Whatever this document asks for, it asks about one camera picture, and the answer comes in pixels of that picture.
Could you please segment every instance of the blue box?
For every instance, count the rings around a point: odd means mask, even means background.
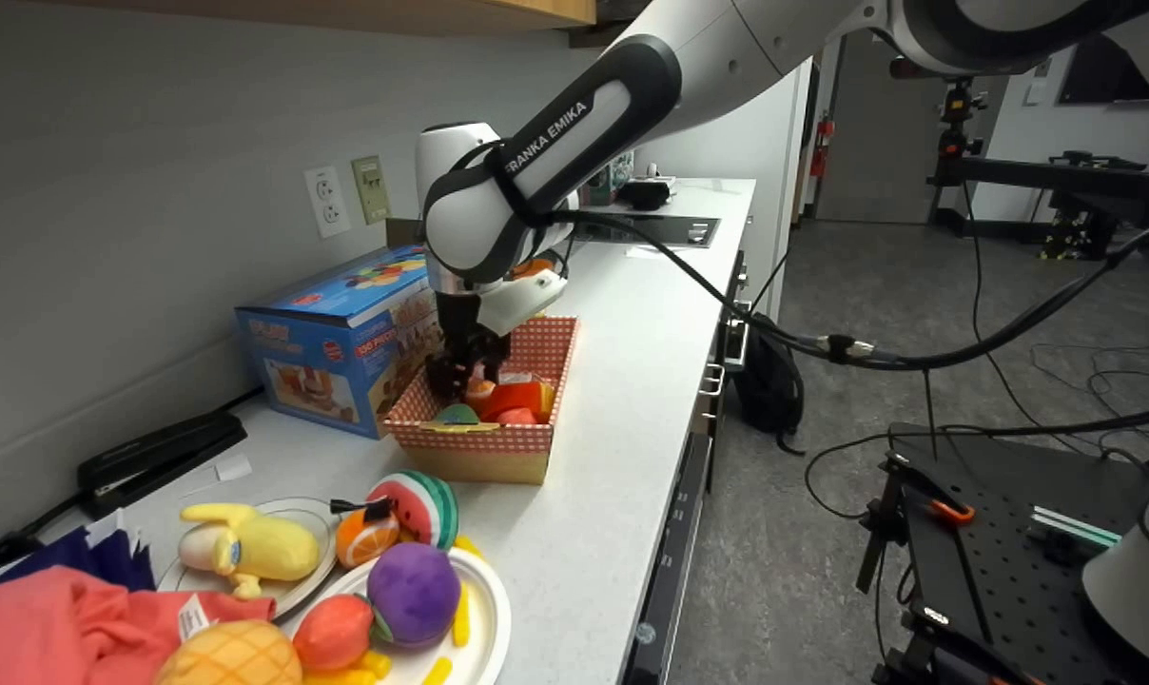
[[[275,406],[370,437],[440,342],[422,246],[360,255],[235,317]]]

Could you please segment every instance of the cabinet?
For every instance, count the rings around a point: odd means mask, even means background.
[[[392,34],[505,34],[594,28],[599,0],[48,0]]]

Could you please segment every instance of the cardboard box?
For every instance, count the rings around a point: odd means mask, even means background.
[[[275,406],[370,437],[440,342],[422,246],[374,250],[235,317]]]
[[[568,365],[576,351],[572,317],[538,317],[509,333],[509,357],[501,371],[539,371],[557,380],[557,406],[538,426],[439,426],[439,402],[427,388],[427,371],[383,413],[383,428],[419,461],[422,470],[473,482],[545,482],[552,435],[568,388]]]

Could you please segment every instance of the gray floor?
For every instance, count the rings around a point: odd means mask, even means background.
[[[984,242],[984,322],[1016,317],[1084,269],[1091,267],[1039,262],[1036,246]],[[925,228],[808,228],[794,237],[784,322],[791,331],[850,328],[889,351],[944,351],[969,338],[969,291],[969,241]],[[1091,375],[1091,365],[1149,368],[1149,260],[1129,260],[1125,269],[996,357],[1043,421],[1102,413],[1077,385]],[[920,375],[818,362],[802,362],[802,375],[798,446],[808,449],[889,421],[925,421]],[[1119,406],[1149,406],[1145,375],[1112,375],[1102,390]],[[936,371],[936,406],[940,421],[1025,421],[984,362]],[[1108,446],[1149,449],[1135,435],[1115,435]],[[880,455],[880,449],[850,451],[823,469],[818,487],[836,507],[864,508],[884,482]],[[871,676],[880,657],[871,601],[854,588],[864,531],[814,508],[798,474],[802,461],[728,417],[673,663],[679,685]],[[898,642],[894,605],[884,614],[885,642]]]

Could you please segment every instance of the pink cloth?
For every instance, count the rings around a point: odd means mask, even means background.
[[[131,592],[48,565],[0,587],[0,685],[146,685],[180,645],[189,592]],[[197,592],[206,615],[271,621],[275,601]]]

